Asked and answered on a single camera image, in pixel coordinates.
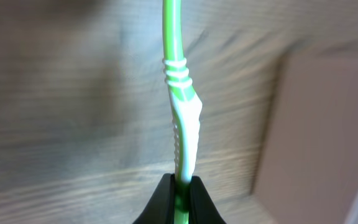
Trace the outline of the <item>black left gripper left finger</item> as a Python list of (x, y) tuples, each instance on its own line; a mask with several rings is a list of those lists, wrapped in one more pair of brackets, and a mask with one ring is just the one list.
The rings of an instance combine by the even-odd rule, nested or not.
[(133, 224), (174, 224), (175, 176), (164, 174)]

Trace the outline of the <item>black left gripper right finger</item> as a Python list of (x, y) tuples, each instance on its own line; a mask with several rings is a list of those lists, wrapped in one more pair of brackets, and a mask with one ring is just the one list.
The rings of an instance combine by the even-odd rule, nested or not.
[(189, 190), (189, 224), (226, 224), (200, 177), (192, 177)]

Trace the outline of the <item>green white toothbrush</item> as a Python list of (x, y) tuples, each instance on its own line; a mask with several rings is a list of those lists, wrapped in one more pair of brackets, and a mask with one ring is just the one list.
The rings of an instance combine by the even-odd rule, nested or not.
[(163, 0), (163, 64), (175, 140), (174, 224), (190, 222), (190, 182), (195, 170), (203, 104), (193, 88), (181, 34), (181, 1)]

